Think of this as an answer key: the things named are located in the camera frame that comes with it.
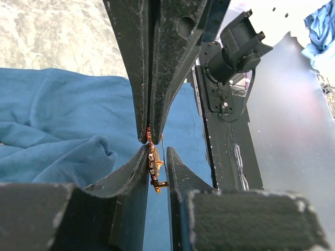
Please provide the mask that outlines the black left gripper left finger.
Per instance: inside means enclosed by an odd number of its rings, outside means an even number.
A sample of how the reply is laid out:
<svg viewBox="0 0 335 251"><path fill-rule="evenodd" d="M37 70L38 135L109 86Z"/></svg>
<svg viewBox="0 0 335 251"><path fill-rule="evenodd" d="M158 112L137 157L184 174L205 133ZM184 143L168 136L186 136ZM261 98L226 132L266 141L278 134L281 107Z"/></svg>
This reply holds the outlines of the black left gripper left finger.
<svg viewBox="0 0 335 251"><path fill-rule="evenodd" d="M1 250L142 250L148 146L98 182L1 184Z"/></svg>

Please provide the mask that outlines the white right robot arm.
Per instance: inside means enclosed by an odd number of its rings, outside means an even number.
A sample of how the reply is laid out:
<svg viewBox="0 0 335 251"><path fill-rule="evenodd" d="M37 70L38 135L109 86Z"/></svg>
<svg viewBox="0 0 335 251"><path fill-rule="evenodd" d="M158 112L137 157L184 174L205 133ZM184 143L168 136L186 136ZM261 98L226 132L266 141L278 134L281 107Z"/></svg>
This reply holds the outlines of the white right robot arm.
<svg viewBox="0 0 335 251"><path fill-rule="evenodd" d="M208 62L212 79L226 83L253 70L271 47L242 12L219 30L228 1L104 1L130 80L137 135L158 144L173 99L200 53L220 34L222 48Z"/></svg>

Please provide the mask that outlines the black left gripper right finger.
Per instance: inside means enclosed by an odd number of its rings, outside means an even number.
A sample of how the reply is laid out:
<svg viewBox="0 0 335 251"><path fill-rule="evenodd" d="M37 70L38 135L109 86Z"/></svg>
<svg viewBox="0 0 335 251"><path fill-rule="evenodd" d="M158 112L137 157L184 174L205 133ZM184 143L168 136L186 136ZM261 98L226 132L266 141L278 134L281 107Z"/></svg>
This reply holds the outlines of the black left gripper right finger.
<svg viewBox="0 0 335 251"><path fill-rule="evenodd" d="M167 148L171 250L329 250L311 203L288 191L224 190Z"/></svg>

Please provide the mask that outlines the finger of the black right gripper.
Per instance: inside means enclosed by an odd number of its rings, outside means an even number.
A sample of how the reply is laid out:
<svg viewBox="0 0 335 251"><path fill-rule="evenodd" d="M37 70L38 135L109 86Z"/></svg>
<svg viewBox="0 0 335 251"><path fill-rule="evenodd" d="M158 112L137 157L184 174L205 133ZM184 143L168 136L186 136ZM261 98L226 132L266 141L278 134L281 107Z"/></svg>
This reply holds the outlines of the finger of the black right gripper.
<svg viewBox="0 0 335 251"><path fill-rule="evenodd" d="M138 140L146 143L149 87L149 1L103 1L131 85Z"/></svg>
<svg viewBox="0 0 335 251"><path fill-rule="evenodd" d="M158 144L170 106L199 53L208 1L160 1L154 30L149 125Z"/></svg>

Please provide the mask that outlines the red maple leaf brooch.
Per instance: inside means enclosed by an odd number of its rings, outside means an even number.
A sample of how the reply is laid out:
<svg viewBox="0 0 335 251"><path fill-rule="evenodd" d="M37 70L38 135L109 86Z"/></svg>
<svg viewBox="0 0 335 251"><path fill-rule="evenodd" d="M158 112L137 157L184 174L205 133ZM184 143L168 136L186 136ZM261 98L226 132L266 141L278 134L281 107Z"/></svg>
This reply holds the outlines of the red maple leaf brooch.
<svg viewBox="0 0 335 251"><path fill-rule="evenodd" d="M152 141L150 126L146 129L146 138L149 146L148 170L151 178L150 185L153 186L156 193L161 193L162 188L169 186L168 181L159 181L160 169L165 165L165 159L161 160L159 150Z"/></svg>

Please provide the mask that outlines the blue t-shirt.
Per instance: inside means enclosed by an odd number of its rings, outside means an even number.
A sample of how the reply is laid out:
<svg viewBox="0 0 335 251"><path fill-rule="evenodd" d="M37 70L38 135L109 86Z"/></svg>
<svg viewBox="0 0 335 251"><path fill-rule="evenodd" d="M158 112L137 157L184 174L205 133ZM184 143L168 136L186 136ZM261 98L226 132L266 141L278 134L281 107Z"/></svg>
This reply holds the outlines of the blue t-shirt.
<svg viewBox="0 0 335 251"><path fill-rule="evenodd" d="M182 85L163 133L185 165L211 185L194 91ZM130 83L60 69L1 68L1 182L72 182L85 188L136 153ZM171 250L168 199L152 186L143 250Z"/></svg>

